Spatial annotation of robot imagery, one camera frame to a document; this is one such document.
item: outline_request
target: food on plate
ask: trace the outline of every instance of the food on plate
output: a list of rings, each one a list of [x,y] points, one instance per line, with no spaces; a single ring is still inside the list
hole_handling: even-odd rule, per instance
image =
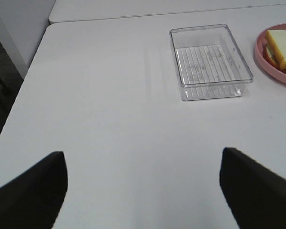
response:
[[[265,39],[279,64],[279,69],[286,69],[286,30],[267,30]]]

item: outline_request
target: white table surface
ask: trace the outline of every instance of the white table surface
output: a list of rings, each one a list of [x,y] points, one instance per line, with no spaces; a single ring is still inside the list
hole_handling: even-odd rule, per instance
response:
[[[219,186],[233,146],[286,178],[286,85],[253,59],[286,6],[50,26],[0,136],[0,186],[52,151],[68,191],[54,228],[236,229]],[[254,82],[184,102],[168,31],[229,25]]]
[[[286,4],[286,0],[56,0],[50,23]]]

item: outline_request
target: white wall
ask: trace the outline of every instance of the white wall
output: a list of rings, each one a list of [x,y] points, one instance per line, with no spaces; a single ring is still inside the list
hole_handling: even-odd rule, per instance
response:
[[[0,0],[3,30],[8,31],[27,68],[49,26],[48,17],[54,3],[55,0]]]

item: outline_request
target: transparent tray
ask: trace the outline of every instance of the transparent tray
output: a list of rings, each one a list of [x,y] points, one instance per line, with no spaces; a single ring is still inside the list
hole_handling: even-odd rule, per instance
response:
[[[253,81],[227,25],[170,31],[183,100],[242,96]]]

